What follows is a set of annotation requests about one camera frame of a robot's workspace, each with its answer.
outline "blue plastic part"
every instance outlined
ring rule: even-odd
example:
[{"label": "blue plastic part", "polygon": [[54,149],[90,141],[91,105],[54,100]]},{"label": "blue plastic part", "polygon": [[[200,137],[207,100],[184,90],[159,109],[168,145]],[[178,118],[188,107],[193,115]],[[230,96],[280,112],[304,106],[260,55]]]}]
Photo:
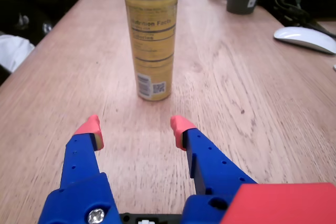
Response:
[{"label": "blue plastic part", "polygon": [[183,133],[183,145],[197,195],[186,201],[181,223],[219,223],[240,186],[256,182],[198,129]]},{"label": "blue plastic part", "polygon": [[181,224],[218,224],[227,208],[213,207],[211,201],[217,199],[221,199],[221,197],[213,195],[190,196],[183,208]]},{"label": "blue plastic part", "polygon": [[60,189],[49,194],[38,224],[87,224],[91,210],[105,211],[104,223],[120,224],[105,173],[99,173],[94,135],[75,135],[66,145]]}]

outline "wooden table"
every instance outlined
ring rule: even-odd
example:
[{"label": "wooden table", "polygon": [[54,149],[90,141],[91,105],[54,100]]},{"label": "wooden table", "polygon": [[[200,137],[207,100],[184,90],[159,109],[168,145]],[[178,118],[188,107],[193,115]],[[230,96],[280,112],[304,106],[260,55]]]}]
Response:
[{"label": "wooden table", "polygon": [[135,91],[124,0],[80,0],[0,88],[0,220],[36,223],[65,144],[98,114],[97,153],[120,212],[181,213],[195,193],[171,115],[194,122],[259,183],[336,184],[336,63],[273,40],[257,7],[179,0],[172,95]]}]

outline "can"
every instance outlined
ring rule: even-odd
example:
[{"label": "can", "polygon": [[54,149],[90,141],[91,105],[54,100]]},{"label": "can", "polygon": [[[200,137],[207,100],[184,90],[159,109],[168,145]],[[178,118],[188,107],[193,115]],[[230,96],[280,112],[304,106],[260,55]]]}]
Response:
[{"label": "can", "polygon": [[177,0],[125,0],[138,95],[171,94]]}]

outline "white connector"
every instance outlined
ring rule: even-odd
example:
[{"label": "white connector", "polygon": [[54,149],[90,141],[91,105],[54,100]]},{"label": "white connector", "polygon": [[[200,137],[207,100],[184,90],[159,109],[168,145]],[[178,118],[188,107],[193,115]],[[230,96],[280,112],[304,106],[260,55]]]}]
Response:
[{"label": "white connector", "polygon": [[149,221],[149,220],[142,220],[142,221],[138,221],[138,224],[155,224],[155,222]]}]

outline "white cloth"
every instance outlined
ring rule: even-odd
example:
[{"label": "white cloth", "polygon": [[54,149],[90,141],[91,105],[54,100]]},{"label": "white cloth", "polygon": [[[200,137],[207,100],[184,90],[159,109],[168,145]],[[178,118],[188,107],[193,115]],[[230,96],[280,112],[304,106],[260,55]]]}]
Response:
[{"label": "white cloth", "polygon": [[28,39],[13,35],[1,35],[0,64],[13,73],[34,48]]}]

